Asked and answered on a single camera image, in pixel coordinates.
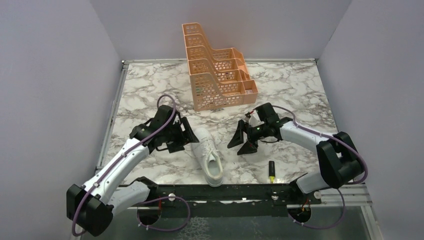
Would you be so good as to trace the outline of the white sneaker shoe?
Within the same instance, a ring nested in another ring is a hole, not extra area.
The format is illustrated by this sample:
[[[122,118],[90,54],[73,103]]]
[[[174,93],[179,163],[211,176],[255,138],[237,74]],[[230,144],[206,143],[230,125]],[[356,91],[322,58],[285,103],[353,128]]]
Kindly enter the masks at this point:
[[[192,142],[190,146],[203,170],[204,178],[211,187],[219,187],[223,183],[224,170],[215,140],[203,127],[196,128],[193,133],[198,142]]]

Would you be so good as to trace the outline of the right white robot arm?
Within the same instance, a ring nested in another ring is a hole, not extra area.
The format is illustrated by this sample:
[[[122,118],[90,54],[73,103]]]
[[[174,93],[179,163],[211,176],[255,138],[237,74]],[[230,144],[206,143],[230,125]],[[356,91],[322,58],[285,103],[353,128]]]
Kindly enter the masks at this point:
[[[291,182],[293,186],[288,190],[288,196],[296,204],[306,200],[311,192],[338,189],[365,174],[365,165],[347,133],[328,135],[307,130],[289,117],[272,117],[257,126],[239,120],[227,148],[241,146],[237,151],[239,156],[254,154],[258,151],[258,142],[267,137],[299,145],[317,156],[319,169]]]

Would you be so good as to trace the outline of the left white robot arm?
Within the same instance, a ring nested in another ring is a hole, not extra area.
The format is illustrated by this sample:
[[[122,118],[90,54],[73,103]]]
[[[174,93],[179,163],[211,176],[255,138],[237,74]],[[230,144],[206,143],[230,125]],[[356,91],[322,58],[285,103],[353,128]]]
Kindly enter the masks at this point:
[[[135,126],[121,150],[102,170],[84,184],[73,184],[66,191],[71,234],[79,237],[89,233],[97,237],[109,227],[114,215],[136,203],[155,203],[157,191],[141,181],[117,189],[131,170],[162,144],[171,154],[198,141],[188,119],[173,108],[159,109],[153,118]]]

